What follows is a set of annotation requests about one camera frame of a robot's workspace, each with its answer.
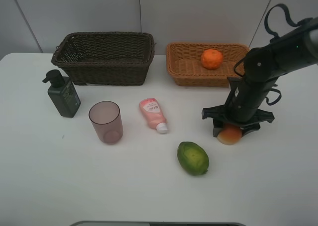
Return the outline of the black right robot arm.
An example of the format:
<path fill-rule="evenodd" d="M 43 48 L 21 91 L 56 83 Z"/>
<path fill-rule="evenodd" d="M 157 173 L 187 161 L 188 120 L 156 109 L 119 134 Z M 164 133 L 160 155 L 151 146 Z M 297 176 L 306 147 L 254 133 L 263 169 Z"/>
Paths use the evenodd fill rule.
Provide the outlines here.
<path fill-rule="evenodd" d="M 270 102 L 270 91 L 279 93 L 276 81 L 279 77 L 314 65 L 318 62 L 318 20 L 307 23 L 285 34 L 272 43 L 253 48 L 238 62 L 244 67 L 241 78 L 229 77 L 230 92 L 225 104 L 202 110 L 202 118 L 213 119 L 213 136 L 217 137 L 226 124 L 242 129 L 242 135 L 260 129 L 261 122 L 272 123 L 272 112 L 260 110 L 263 101 Z"/>

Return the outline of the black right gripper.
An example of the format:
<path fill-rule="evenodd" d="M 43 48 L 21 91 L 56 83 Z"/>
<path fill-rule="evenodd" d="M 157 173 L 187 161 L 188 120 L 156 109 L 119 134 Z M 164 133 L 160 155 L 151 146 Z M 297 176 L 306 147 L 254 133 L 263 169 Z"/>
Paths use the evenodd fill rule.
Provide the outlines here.
<path fill-rule="evenodd" d="M 213 137 L 223 130 L 225 123 L 241 127 L 242 137 L 256 131 L 261 122 L 272 123 L 275 119 L 272 112 L 259 109 L 274 90 L 275 79 L 266 82 L 252 82 L 246 78 L 228 77 L 230 92 L 225 104 L 203 108 L 202 118 L 213 119 Z"/>

